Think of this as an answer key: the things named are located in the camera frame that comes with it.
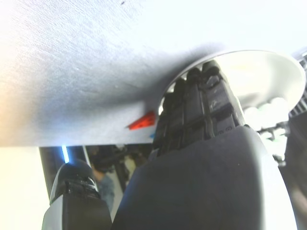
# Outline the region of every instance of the blue shirt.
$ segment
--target blue shirt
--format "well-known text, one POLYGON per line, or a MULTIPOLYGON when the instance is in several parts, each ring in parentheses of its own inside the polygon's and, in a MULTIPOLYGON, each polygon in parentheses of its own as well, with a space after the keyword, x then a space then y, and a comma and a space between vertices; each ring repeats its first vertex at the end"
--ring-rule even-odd
POLYGON ((105 175, 101 181, 97 181, 97 188, 101 199, 104 200, 109 208, 109 211, 112 211, 114 203, 114 182, 113 180, 105 175))

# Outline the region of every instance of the red object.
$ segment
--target red object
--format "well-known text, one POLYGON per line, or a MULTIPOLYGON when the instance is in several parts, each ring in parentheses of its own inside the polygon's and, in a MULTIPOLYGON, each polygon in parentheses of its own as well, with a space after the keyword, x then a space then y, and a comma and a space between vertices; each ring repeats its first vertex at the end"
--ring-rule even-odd
POLYGON ((130 130, 135 130, 138 128, 145 128, 148 126, 153 126, 155 123, 155 113, 153 111, 148 112, 145 116, 141 117, 139 120, 133 122, 129 125, 130 130))

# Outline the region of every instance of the person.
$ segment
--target person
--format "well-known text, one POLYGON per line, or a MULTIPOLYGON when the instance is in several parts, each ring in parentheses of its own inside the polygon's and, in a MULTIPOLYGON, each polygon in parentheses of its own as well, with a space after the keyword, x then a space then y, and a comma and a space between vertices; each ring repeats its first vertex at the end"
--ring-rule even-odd
POLYGON ((86 147, 89 159, 91 162, 91 167, 93 169, 93 174, 96 180, 98 192, 102 200, 104 200, 109 208, 109 211, 112 211, 114 204, 114 182, 107 175, 107 172, 110 170, 110 165, 100 165, 99 159, 103 158, 105 153, 101 154, 98 146, 86 147))

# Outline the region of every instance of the orange triangular object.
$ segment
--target orange triangular object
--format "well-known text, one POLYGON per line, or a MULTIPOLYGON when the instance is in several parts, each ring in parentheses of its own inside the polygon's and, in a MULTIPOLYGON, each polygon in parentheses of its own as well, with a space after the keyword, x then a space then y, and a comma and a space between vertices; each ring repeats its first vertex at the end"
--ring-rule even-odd
POLYGON ((141 117, 139 120, 133 122, 129 125, 130 130, 145 128, 148 126, 153 126, 155 123, 155 113, 153 111, 148 112, 145 116, 141 117))

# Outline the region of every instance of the blue light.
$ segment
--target blue light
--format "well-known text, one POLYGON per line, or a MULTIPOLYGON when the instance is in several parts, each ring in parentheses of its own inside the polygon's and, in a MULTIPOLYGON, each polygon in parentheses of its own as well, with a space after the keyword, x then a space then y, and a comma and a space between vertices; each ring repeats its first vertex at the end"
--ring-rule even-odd
POLYGON ((68 157, 68 152, 67 152, 67 148, 65 145, 62 145, 62 151, 63 151, 63 155, 64 155, 64 161, 65 163, 69 162, 69 157, 68 157))

